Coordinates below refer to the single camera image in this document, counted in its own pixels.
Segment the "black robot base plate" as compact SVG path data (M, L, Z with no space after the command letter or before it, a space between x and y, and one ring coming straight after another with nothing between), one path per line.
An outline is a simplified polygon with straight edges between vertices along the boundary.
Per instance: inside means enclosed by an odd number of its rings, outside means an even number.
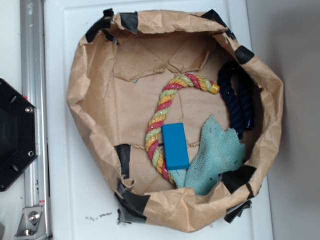
M37 157L35 107L0 80L0 191L7 191Z

